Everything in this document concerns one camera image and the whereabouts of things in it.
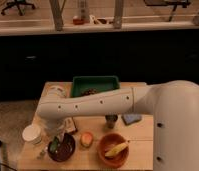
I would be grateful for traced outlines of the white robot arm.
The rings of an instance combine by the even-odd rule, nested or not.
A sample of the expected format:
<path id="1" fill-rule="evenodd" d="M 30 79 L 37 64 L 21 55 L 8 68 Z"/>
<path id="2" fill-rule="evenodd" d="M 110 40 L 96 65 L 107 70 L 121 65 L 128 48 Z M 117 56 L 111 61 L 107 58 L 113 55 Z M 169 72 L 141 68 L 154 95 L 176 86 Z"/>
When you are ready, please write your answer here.
<path id="1" fill-rule="evenodd" d="M 153 171 L 199 171 L 199 85 L 184 80 L 65 98 L 54 87 L 37 114 L 49 129 L 67 117 L 151 114 Z"/>

